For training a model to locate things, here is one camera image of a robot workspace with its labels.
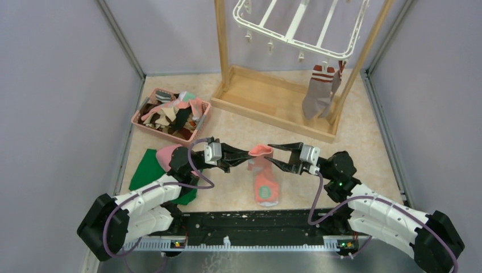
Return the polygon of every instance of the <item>rack bar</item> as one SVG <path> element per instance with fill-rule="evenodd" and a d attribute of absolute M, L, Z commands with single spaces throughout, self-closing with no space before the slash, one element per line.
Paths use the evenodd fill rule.
<path fill-rule="evenodd" d="M 331 17 L 333 16 L 333 12 L 335 11 L 336 4 L 338 3 L 338 0 L 333 0 L 333 3 L 331 4 L 330 11 L 328 12 L 328 16 L 326 17 L 325 24 L 323 25 L 323 29 L 321 30 L 321 34 L 319 35 L 318 42 L 317 42 L 317 47 L 321 47 L 321 44 L 323 43 L 323 39 L 325 38 L 326 31 L 328 30 L 328 25 L 330 24 Z"/>
<path fill-rule="evenodd" d="M 261 19 L 261 23 L 259 23 L 260 27 L 264 27 L 264 24 L 266 23 L 266 20 L 268 20 L 269 15 L 271 14 L 271 11 L 275 7 L 277 0 L 271 0 L 271 3 L 268 6 L 268 9 L 266 10 L 266 13 L 264 14 L 263 18 Z"/>
<path fill-rule="evenodd" d="M 303 18 L 303 15 L 305 14 L 306 7 L 308 6 L 308 3 L 310 0 L 301 0 L 300 5 L 298 6 L 298 9 L 296 10 L 296 13 L 294 14 L 293 20 L 291 21 L 291 24 L 289 25 L 288 31 L 286 32 L 285 39 L 286 40 L 291 40 L 293 39 L 296 30 L 298 29 L 298 26 L 300 25 L 301 18 Z"/>

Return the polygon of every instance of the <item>beige tabletop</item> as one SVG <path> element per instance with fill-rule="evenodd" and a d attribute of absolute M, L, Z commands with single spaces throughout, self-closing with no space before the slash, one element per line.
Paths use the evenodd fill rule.
<path fill-rule="evenodd" d="M 273 73 L 289 80 L 306 84 L 311 71 Z M 189 91 L 208 101 L 220 80 L 221 76 L 217 73 L 147 77 L 142 96 L 145 98 L 153 89 L 163 88 L 176 93 Z M 347 97 L 338 127 L 338 134 L 333 144 L 298 135 L 217 108 L 212 109 L 211 117 L 201 132 L 201 137 L 211 136 L 243 150 L 250 150 L 260 143 L 282 144 L 293 142 L 304 142 L 321 148 L 321 157 L 324 158 L 330 157 L 337 151 L 346 150 L 350 153 L 355 167 L 358 169 L 355 177 L 379 194 L 396 202 L 402 202 L 400 191 L 360 76 L 356 79 L 352 91 Z M 130 181 L 146 149 L 160 149 L 171 144 L 173 143 L 134 129 L 121 193 L 129 192 Z M 201 144 L 198 146 L 195 150 L 202 148 Z M 286 162 L 289 154 L 275 150 L 274 157 Z M 277 168 L 273 169 L 273 173 L 280 183 L 281 193 L 279 204 L 269 209 L 311 207 L 319 185 L 317 177 L 307 173 L 302 176 L 284 173 Z M 182 211 L 213 212 L 266 209 L 255 201 L 254 176 L 251 171 L 247 170 L 247 163 L 232 168 L 231 173 L 228 174 L 217 168 L 206 170 L 204 174 L 216 184 L 215 188 L 198 190 L 197 198 L 194 201 L 187 206 L 180 206 Z M 317 207 L 328 208 L 334 205 L 336 204 L 323 191 Z"/>

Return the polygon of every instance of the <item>laundry basket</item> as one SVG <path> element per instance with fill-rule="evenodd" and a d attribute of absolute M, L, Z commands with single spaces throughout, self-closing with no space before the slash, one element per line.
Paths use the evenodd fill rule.
<path fill-rule="evenodd" d="M 149 95 L 149 97 L 147 97 L 144 102 L 141 104 L 141 107 L 139 109 L 141 109 L 146 103 L 155 103 L 157 100 L 156 100 L 156 92 L 163 92 L 163 93 L 166 93 L 166 94 L 170 94 L 172 96 L 172 100 L 175 99 L 174 97 L 174 94 L 175 93 L 172 93 L 172 92 L 169 92 L 169 91 L 166 91 L 166 90 L 163 90 L 163 89 L 159 89 L 159 88 L 156 88 L 152 91 L 152 93 Z M 136 113 L 134 114 L 134 116 L 132 117 L 131 119 L 131 122 L 132 124 L 134 124 L 134 126 L 136 126 L 139 130 L 145 132 L 145 133 L 148 133 L 148 134 L 151 134 L 155 137 L 159 137 L 159 138 L 163 138 L 163 139 L 167 139 L 169 141 L 172 141 L 172 142 L 175 142 L 175 143 L 179 143 L 181 145 L 184 145 L 184 146 L 189 146 L 194 140 L 196 140 L 198 137 L 199 137 L 199 134 L 201 132 L 201 129 L 202 129 L 202 126 L 204 125 L 204 123 L 207 122 L 207 119 L 209 117 L 209 112 L 211 110 L 211 104 L 207 101 L 202 101 L 202 112 L 203 112 L 203 115 L 201 117 L 201 119 L 199 120 L 199 122 L 197 123 L 197 126 L 196 126 L 196 129 L 194 130 L 193 132 L 193 135 L 191 136 L 190 139 L 186 140 L 186 139 L 182 139 L 182 138 L 179 138 L 177 136 L 174 136 L 174 135 L 170 135 L 170 134 L 167 134 L 167 133 L 164 133 L 164 132 L 161 132 L 161 131 L 158 131 L 158 130 L 155 130 L 153 128 L 149 128 L 143 124 L 139 124 L 138 123 L 138 120 L 139 120 L 139 117 L 140 117 L 140 111 L 136 111 Z"/>

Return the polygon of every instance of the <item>wire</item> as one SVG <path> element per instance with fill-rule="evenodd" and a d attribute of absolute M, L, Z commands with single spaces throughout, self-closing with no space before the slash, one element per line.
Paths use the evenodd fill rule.
<path fill-rule="evenodd" d="M 193 162 L 193 159 L 192 159 L 192 151 L 193 151 L 193 147 L 201 142 L 207 142 L 207 138 L 202 138 L 202 139 L 198 139 L 196 141 L 194 141 L 193 143 L 191 143 L 191 145 L 189 146 L 188 148 L 188 161 L 189 161 L 189 165 L 191 166 L 191 168 L 194 170 L 194 172 L 202 179 L 206 180 L 206 182 L 209 184 L 208 186 L 195 186 L 195 185 L 189 185 L 189 184 L 185 184 L 185 183 L 179 183 L 179 182 L 166 182 L 163 184 L 163 186 L 166 186 L 166 185 L 178 185 L 180 187 L 186 187 L 186 188 L 193 188 L 193 189 L 212 189 L 214 188 L 214 183 L 208 179 L 205 175 L 203 175 L 201 173 L 200 170 L 198 170 L 195 166 L 194 166 L 194 162 Z M 157 189 L 157 188 L 160 188 L 161 185 L 160 184 L 157 184 L 157 185 L 154 185 L 150 188 L 147 188 L 145 190 L 143 190 L 141 192 L 141 194 L 146 194 L 154 189 Z M 124 259 L 124 263 L 126 264 L 127 266 L 127 269 L 129 270 L 130 273 L 133 273 L 133 271 L 130 269 L 129 265 L 127 264 L 127 261 L 125 259 L 125 257 L 129 254 L 131 254 L 134 249 L 139 245 L 140 243 L 140 240 L 142 239 L 139 238 L 136 242 L 136 244 L 134 244 L 134 246 L 121 253 L 121 254 L 115 254 L 113 253 L 110 249 L 109 249 L 109 245 L 107 244 L 107 232 L 109 231 L 109 225 L 110 225 L 110 222 L 112 221 L 112 218 L 114 217 L 114 215 L 116 214 L 117 211 L 119 211 L 123 206 L 125 206 L 127 203 L 131 202 L 132 200 L 134 200 L 136 197 L 139 197 L 139 194 L 136 193 L 135 195 L 132 195 L 130 196 L 129 198 L 125 199 L 124 201 L 122 201 L 119 205 L 117 205 L 115 207 L 115 209 L 109 214 L 109 216 L 107 217 L 107 220 L 104 224 L 104 230 L 102 231 L 102 243 L 103 243 L 103 246 L 104 246 L 104 250 L 106 251 L 106 253 L 113 257 L 113 258 L 123 258 Z M 156 270 L 155 273 L 159 273 L 161 272 L 164 267 L 165 267 L 165 264 L 166 264 L 167 261 L 163 262 L 163 265 L 161 265 L 161 267 Z"/>
<path fill-rule="evenodd" d="M 373 196 L 355 196 L 355 197 L 352 197 L 352 198 L 348 198 L 347 200 L 341 202 L 340 204 L 338 204 L 336 207 L 334 207 L 333 209 L 331 209 L 328 213 L 326 213 L 323 217 L 321 217 L 320 219 L 316 220 L 316 221 L 312 221 L 311 219 L 313 218 L 313 213 L 314 213 L 314 209 L 316 207 L 316 204 L 318 202 L 318 199 L 319 199 L 319 196 L 321 194 L 321 190 L 323 189 L 323 176 L 321 175 L 320 172 L 316 172 L 316 174 L 318 175 L 319 177 L 319 187 L 318 187 L 318 190 L 317 190 L 317 193 L 315 195 L 315 199 L 313 200 L 313 204 L 311 205 L 311 209 L 310 209 L 310 213 L 308 214 L 308 224 L 309 225 L 316 225 L 316 224 L 319 224 L 321 222 L 323 222 L 324 220 L 326 220 L 328 217 L 330 217 L 331 215 L 333 215 L 334 212 L 336 212 L 337 210 L 339 210 L 341 207 L 343 207 L 344 205 L 348 204 L 349 202 L 351 201 L 355 201 L 355 200 L 361 200 L 361 199 L 370 199 L 370 200 L 375 200 L 375 201 L 378 201 L 378 202 L 382 202 L 383 204 L 385 205 L 389 205 L 389 206 L 392 206 L 393 205 L 393 208 L 396 209 L 397 211 L 399 211 L 400 213 L 404 214 L 405 216 L 409 217 L 411 220 L 413 220 L 415 223 L 417 223 L 417 225 L 420 225 L 422 226 L 424 229 L 426 229 L 430 234 L 432 234 L 434 236 L 434 238 L 442 245 L 442 247 L 448 252 L 450 258 L 452 259 L 452 263 L 454 264 L 454 270 L 452 271 L 452 273 L 457 273 L 459 271 L 459 263 L 457 261 L 457 258 L 455 257 L 455 254 L 452 252 L 452 250 L 449 248 L 449 246 L 440 238 L 440 236 L 434 232 L 429 226 L 427 226 L 425 223 L 423 223 L 422 221 L 420 221 L 419 219 L 417 219 L 415 216 L 413 216 L 411 213 L 407 212 L 405 209 L 403 208 L 400 208 L 399 206 L 393 204 L 391 201 L 388 201 L 388 200 L 385 200 L 383 198 L 379 198 L 379 197 L 373 197 Z M 360 253 L 363 249 L 365 249 L 365 247 L 367 246 L 367 244 L 371 241 L 372 239 L 372 236 L 368 237 L 368 239 L 365 241 L 365 243 L 361 246 L 361 248 L 355 253 L 352 255 L 352 257 L 354 258 L 355 256 L 358 255 L 358 253 Z"/>

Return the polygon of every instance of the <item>white drying rack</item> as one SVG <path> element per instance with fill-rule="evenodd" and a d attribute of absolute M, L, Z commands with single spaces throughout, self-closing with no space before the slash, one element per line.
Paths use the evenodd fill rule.
<path fill-rule="evenodd" d="M 273 40 L 277 40 L 279 42 L 286 43 L 290 46 L 299 48 L 301 50 L 300 56 L 299 56 L 300 60 L 304 58 L 303 51 L 320 54 L 320 55 L 326 56 L 329 59 L 347 60 L 353 54 L 355 43 L 358 40 L 358 33 L 360 32 L 360 27 L 362 26 L 362 22 L 363 22 L 363 16 L 365 15 L 365 11 L 368 6 L 369 0 L 363 0 L 363 2 L 361 3 L 358 16 L 356 17 L 355 27 L 350 36 L 350 42 L 348 44 L 348 48 L 344 52 L 340 52 L 340 53 L 330 51 L 328 49 L 321 47 L 326 35 L 326 31 L 328 30 L 328 26 L 330 25 L 331 17 L 333 16 L 333 12 L 335 11 L 336 4 L 338 3 L 338 1 L 339 0 L 333 0 L 330 7 L 330 11 L 328 13 L 328 16 L 326 17 L 325 23 L 323 25 L 323 29 L 321 30 L 321 33 L 319 35 L 316 45 L 308 44 L 293 38 L 296 31 L 298 30 L 298 26 L 300 25 L 301 19 L 303 18 L 303 15 L 306 11 L 306 8 L 310 0 L 301 0 L 300 5 L 296 10 L 293 20 L 291 21 L 291 24 L 289 25 L 289 28 L 285 35 L 279 34 L 277 32 L 274 32 L 264 27 L 264 24 L 268 20 L 269 15 L 271 14 L 271 11 L 273 10 L 277 0 L 271 0 L 271 3 L 269 4 L 268 9 L 266 10 L 259 24 L 254 24 L 242 18 L 243 8 L 246 10 L 246 12 L 251 13 L 251 0 L 239 0 L 238 4 L 232 11 L 232 15 L 238 25 L 248 30 L 248 34 L 246 35 L 248 41 L 251 41 L 251 31 L 255 31 L 259 34 L 265 35 L 270 38 L 270 41 L 268 43 L 269 53 L 271 53 L 273 50 Z"/>

